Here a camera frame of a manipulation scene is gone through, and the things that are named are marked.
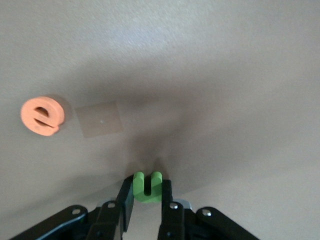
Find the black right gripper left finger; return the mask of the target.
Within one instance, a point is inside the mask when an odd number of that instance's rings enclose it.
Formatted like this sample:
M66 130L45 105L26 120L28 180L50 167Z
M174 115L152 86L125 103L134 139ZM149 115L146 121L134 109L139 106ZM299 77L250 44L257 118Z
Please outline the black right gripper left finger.
M91 225L87 240L121 240L128 230L134 206L133 177L127 177L115 200L105 202Z

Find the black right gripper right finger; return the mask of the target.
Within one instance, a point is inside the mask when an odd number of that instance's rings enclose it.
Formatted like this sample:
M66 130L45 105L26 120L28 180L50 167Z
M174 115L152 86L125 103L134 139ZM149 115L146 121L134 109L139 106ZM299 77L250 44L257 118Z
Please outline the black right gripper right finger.
M162 181L161 194L161 224L157 239L184 240L184 208L181 203L173 200L170 180Z

